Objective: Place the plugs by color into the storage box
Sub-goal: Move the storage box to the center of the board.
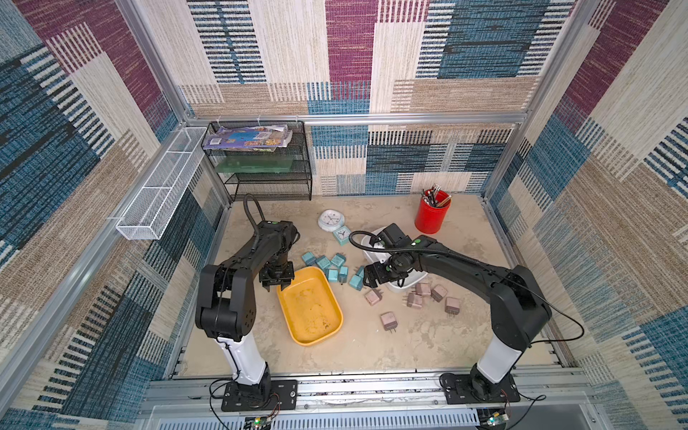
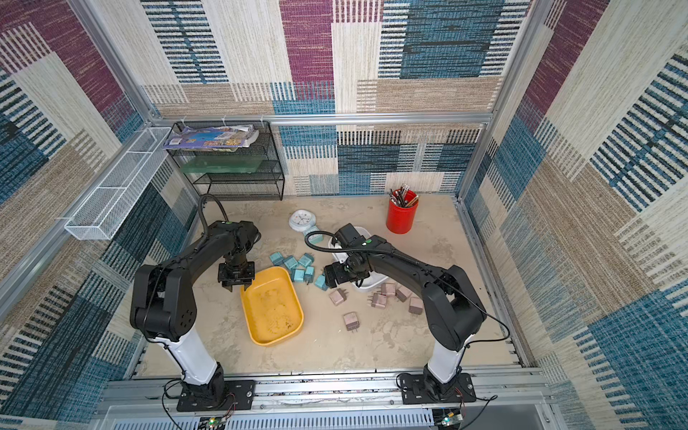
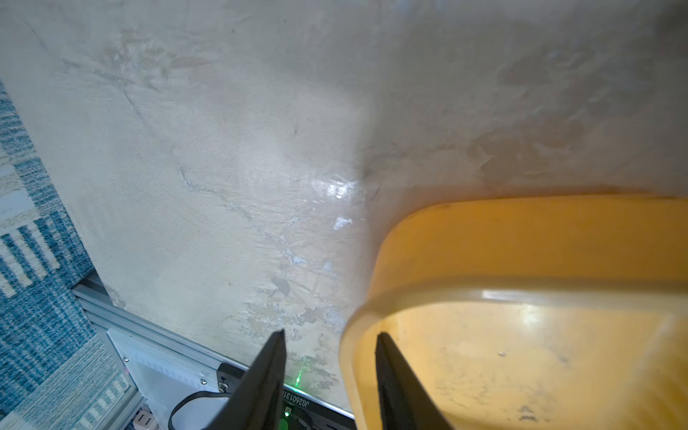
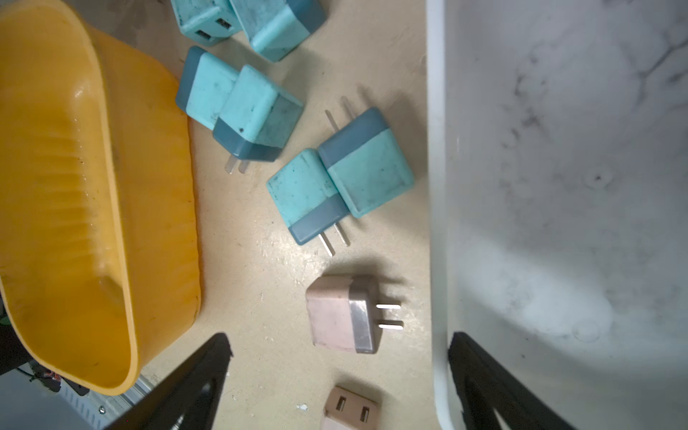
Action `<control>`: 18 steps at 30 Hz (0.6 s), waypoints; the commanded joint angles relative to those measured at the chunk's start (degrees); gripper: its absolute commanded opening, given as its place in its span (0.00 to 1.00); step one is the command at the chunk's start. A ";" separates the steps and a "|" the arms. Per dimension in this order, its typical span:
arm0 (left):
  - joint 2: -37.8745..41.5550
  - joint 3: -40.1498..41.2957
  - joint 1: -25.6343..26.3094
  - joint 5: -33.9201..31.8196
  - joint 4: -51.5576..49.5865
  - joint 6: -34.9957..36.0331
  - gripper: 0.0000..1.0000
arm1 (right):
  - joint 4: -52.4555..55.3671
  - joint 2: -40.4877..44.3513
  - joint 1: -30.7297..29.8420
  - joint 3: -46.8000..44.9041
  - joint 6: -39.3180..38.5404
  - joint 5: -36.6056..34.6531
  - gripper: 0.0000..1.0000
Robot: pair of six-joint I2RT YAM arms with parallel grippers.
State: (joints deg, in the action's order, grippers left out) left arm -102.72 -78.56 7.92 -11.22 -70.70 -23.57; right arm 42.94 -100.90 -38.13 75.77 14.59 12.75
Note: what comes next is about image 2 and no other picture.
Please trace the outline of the white plastic tray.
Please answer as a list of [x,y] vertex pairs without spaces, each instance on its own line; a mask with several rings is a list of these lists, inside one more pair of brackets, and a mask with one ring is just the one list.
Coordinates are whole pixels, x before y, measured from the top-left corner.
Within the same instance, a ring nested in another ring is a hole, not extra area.
[[[358,231],[360,236],[363,236],[366,239],[369,239],[372,236],[372,234],[363,227],[356,226],[355,229]],[[329,249],[341,249],[339,242],[335,238],[330,238],[328,247]],[[348,259],[348,255],[346,253],[333,253],[333,259],[335,262],[344,264]],[[388,277],[383,274],[370,272],[369,276],[363,279],[363,281],[355,281],[352,283],[352,285],[354,290],[361,293],[367,293],[370,290],[375,290],[376,288],[381,287],[387,280]]]

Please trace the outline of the yellow plastic tray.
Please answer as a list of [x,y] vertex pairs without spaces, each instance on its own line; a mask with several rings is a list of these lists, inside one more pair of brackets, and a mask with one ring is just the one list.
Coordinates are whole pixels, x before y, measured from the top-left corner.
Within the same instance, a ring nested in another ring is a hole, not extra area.
[[301,332],[305,316],[286,269],[271,267],[258,272],[240,297],[254,344],[270,347]]

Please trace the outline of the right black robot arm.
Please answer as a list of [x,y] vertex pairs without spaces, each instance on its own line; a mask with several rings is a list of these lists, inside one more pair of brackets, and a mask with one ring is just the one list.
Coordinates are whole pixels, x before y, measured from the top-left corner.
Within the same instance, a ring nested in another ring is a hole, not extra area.
[[483,323],[497,318],[487,312],[468,274],[457,265],[446,269],[423,263],[380,236],[360,235],[351,224],[334,233],[316,230],[305,234],[309,248],[329,253],[331,249],[313,242],[314,236],[328,236],[340,246],[336,251],[346,255],[343,262],[324,267],[328,288],[359,283],[375,272],[396,281],[421,301],[434,349],[419,379],[414,382],[403,376],[400,389],[433,402],[475,401],[468,378],[462,375],[462,360],[466,351],[479,343],[475,336]]

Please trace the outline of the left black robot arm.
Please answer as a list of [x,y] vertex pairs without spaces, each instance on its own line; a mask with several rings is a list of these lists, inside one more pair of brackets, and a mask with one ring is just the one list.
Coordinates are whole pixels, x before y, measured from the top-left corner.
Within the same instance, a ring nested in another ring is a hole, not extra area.
[[211,357],[195,328],[194,284],[218,260],[222,288],[247,288],[255,278],[247,254],[262,235],[250,221],[234,222],[218,197],[206,193],[197,204],[202,236],[179,255],[145,264],[134,275],[130,324],[161,346],[180,370],[181,399],[192,407],[215,408],[229,397],[221,364]]

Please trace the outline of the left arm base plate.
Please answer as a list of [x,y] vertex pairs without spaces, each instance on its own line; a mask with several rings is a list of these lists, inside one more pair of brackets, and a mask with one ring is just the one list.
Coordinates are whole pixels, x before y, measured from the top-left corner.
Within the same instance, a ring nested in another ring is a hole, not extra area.
[[219,410],[251,410],[254,401],[254,380],[216,381],[206,385],[181,383],[182,392],[177,412],[210,412]]

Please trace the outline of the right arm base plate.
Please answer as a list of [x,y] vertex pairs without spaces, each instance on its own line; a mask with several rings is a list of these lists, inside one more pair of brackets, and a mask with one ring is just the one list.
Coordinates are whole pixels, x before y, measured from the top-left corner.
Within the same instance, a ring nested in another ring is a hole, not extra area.
[[460,373],[448,383],[439,383],[431,374],[399,373],[395,383],[405,405],[459,404],[477,401],[470,374]]

